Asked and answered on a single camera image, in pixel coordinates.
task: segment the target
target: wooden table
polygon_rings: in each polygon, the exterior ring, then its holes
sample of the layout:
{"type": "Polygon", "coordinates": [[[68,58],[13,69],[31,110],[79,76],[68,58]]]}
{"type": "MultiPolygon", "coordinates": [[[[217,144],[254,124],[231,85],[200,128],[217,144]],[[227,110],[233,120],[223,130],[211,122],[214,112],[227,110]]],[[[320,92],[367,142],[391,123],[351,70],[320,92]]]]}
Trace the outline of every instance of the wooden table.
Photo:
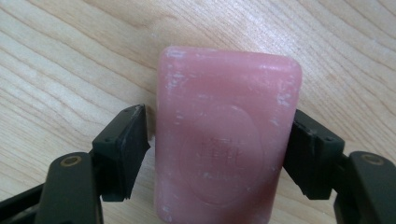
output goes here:
{"type": "MultiPolygon", "coordinates": [[[[147,105],[153,136],[158,56],[170,45],[293,57],[299,108],[346,153],[396,162],[395,24],[393,0],[1,0],[0,200],[43,183],[54,159],[89,151],[129,105],[147,105]]],[[[162,223],[153,165],[154,148],[132,199],[104,203],[106,223],[162,223]]],[[[308,201],[282,171],[271,223],[335,223],[332,200],[308,201]]]]}

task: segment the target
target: pink soap bar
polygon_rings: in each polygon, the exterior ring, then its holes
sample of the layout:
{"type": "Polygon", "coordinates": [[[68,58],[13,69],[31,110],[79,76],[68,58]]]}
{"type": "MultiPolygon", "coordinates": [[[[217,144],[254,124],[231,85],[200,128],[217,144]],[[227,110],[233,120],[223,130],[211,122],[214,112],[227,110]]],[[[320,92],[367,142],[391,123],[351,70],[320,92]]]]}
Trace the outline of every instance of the pink soap bar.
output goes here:
{"type": "Polygon", "coordinates": [[[155,204],[168,223],[267,223],[301,67],[263,53],[170,47],[159,65],[155,204]]]}

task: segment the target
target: metal screw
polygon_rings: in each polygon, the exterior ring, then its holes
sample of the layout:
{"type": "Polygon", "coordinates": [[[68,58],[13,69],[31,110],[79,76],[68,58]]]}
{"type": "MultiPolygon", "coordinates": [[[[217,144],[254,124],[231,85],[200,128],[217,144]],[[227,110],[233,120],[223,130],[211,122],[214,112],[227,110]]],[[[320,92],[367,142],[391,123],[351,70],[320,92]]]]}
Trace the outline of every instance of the metal screw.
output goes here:
{"type": "Polygon", "coordinates": [[[372,165],[383,165],[384,164],[384,161],[375,155],[363,154],[363,155],[361,155],[361,158],[364,161],[367,161],[368,163],[370,163],[372,165]]]}
{"type": "Polygon", "coordinates": [[[61,165],[64,167],[68,167],[68,166],[74,166],[78,163],[81,162],[81,157],[80,156],[70,156],[70,157],[66,157],[61,161],[61,165]]]}

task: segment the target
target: embossed oval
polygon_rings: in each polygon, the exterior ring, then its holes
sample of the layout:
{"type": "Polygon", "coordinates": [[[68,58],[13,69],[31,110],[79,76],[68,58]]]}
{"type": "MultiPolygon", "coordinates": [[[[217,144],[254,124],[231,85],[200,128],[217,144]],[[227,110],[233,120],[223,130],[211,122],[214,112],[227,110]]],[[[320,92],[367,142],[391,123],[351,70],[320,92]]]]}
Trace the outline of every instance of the embossed oval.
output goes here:
{"type": "Polygon", "coordinates": [[[250,115],[235,105],[210,107],[191,126],[180,150],[180,172],[197,198],[224,205],[249,192],[263,165],[262,144],[250,115]]]}

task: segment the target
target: wood grain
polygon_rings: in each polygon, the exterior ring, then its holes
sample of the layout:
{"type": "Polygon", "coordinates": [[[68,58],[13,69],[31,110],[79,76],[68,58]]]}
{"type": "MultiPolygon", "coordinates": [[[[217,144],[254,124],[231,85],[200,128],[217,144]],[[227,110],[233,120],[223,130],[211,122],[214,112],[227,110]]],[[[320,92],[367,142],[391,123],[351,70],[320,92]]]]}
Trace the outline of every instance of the wood grain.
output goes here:
{"type": "MultiPolygon", "coordinates": [[[[148,106],[170,45],[288,55],[304,70],[299,108],[346,140],[396,162],[396,2],[0,0],[0,200],[45,180],[50,163],[89,151],[124,107],[148,106]]],[[[162,223],[154,149],[106,223],[162,223]]],[[[271,223],[335,223],[281,174],[271,223]]]]}

